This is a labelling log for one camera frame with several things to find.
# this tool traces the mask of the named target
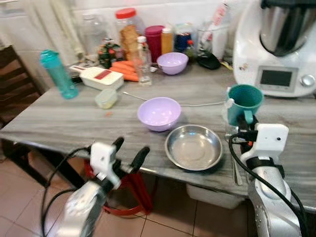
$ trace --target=white cloth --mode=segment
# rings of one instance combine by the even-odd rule
[[[78,62],[84,55],[68,1],[20,0],[31,23],[44,35],[51,49],[60,54],[65,65]]]

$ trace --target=cup handle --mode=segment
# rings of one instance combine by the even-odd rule
[[[250,110],[244,110],[243,113],[245,115],[245,120],[246,120],[247,124],[252,124],[253,123],[252,112]]]

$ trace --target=red stand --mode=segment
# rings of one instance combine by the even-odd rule
[[[84,170],[88,177],[91,177],[91,178],[94,177],[92,167],[90,166],[89,161],[87,160],[84,161]],[[147,192],[145,183],[143,181],[143,178],[141,176],[141,173],[128,174],[122,179],[121,185],[119,188],[120,189],[129,188],[131,192],[133,193],[134,197],[136,198],[139,205],[132,209],[117,210],[117,209],[112,209],[105,204],[103,209],[106,212],[117,215],[117,216],[134,215],[140,211],[143,211],[147,215],[153,209],[152,199],[156,193],[157,185],[158,185],[158,180],[156,178],[153,192],[151,193],[151,195],[149,195]]]

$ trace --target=wooden chair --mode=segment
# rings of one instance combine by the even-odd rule
[[[42,95],[32,76],[12,46],[0,51],[0,122],[4,127]],[[2,140],[5,157],[12,160],[43,186],[46,179],[29,165],[30,150],[21,144]]]

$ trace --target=white wire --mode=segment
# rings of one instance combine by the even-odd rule
[[[130,93],[126,92],[126,91],[123,91],[123,94],[135,97],[135,98],[140,99],[140,100],[147,101],[147,99],[144,99],[144,98],[139,97],[137,95],[130,94]],[[224,101],[215,102],[215,103],[208,103],[208,104],[200,104],[200,105],[180,105],[180,106],[200,107],[200,106],[220,105],[220,104],[223,104],[223,103],[224,103]]]

